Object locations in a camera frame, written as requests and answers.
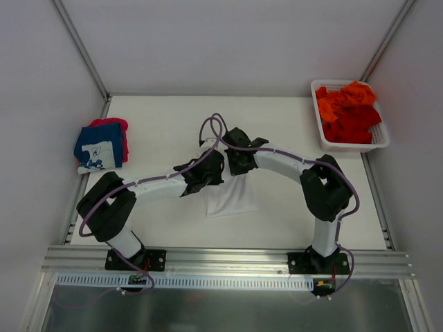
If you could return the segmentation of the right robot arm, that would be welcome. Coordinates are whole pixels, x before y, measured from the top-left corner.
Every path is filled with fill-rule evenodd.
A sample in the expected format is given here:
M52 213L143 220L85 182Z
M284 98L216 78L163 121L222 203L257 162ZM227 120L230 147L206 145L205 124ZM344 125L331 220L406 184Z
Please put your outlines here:
M237 127L226 133L221 141L227 146L233 176L265 169L300 184L315 226L312 243L296 264L318 274L331 273L340 253L339 222L353 195L334 157L325 154L316 160L306 160L275 148L266 139L250 140Z

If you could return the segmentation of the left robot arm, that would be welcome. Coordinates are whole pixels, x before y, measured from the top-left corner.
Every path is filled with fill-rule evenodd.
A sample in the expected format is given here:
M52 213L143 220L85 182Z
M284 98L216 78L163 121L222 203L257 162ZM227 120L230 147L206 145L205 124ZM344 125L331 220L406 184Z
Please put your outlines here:
M84 195L76 210L96 241L106 243L130 270L149 268L147 253L141 240L126 223L132 210L143 204L188 196L209 185L224 181L224 156L209 149L199 159L173 167L171 174L139 181L125 182L115 172L107 172Z

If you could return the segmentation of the white t-shirt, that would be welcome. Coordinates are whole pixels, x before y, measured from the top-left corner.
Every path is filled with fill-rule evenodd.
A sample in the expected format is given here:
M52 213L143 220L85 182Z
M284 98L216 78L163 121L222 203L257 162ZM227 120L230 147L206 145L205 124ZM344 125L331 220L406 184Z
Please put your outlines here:
M223 183L205 188L206 217L217 218L258 210L257 199L248 174L228 175Z

